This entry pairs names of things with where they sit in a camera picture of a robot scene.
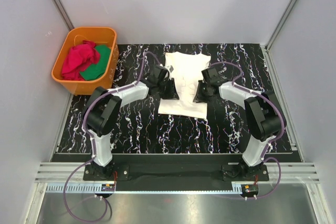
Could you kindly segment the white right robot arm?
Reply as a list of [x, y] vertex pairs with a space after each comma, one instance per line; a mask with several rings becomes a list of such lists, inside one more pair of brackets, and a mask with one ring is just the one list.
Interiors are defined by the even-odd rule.
[[243, 152], [243, 164], [238, 167], [239, 176], [250, 180], [257, 174], [268, 147], [280, 138], [287, 125], [274, 91], [255, 91], [221, 77], [214, 67], [202, 70], [193, 102], [208, 103], [213, 97], [228, 100], [245, 110], [250, 133]]

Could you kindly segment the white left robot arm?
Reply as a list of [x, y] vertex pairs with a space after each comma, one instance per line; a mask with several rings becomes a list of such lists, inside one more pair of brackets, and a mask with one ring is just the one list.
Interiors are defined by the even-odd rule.
[[163, 100], [179, 100], [172, 77], [172, 66], [156, 65], [140, 80], [120, 88], [97, 87], [83, 111], [83, 127], [90, 135], [92, 161], [97, 164], [95, 174], [103, 180], [113, 175], [110, 151], [110, 133], [116, 124], [120, 109], [148, 96], [158, 94]]

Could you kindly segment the white Coca-Cola t-shirt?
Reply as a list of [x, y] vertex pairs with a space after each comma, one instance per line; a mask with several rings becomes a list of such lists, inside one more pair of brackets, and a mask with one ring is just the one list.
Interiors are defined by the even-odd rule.
[[188, 55], [181, 52], [167, 52], [165, 65], [172, 67], [178, 100], [161, 99], [159, 114], [181, 115], [197, 119], [206, 119], [207, 104], [195, 103], [198, 81], [203, 79], [202, 70], [209, 66], [211, 56], [204, 54]]

